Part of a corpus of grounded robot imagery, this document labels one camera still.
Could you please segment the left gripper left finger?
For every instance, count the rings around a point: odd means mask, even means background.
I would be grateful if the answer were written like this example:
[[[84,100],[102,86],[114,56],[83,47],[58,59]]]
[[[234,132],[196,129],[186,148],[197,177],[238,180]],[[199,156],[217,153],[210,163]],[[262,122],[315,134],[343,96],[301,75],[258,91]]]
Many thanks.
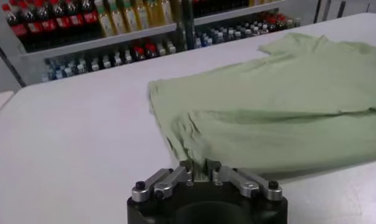
[[[175,169],[160,169],[148,179],[135,183],[131,199],[142,203],[148,201],[151,196],[161,200],[169,198],[179,183],[193,185],[193,171],[193,164],[188,160],[181,161]]]

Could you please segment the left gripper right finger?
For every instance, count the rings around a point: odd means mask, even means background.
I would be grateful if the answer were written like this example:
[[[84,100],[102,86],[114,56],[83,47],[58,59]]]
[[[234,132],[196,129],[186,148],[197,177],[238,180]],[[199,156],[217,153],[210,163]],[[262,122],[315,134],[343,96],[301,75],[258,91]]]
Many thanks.
[[[269,181],[256,174],[249,174],[243,169],[223,166],[219,161],[206,161],[210,181],[216,186],[231,183],[245,198],[263,196],[269,201],[280,201],[283,190],[278,181]]]

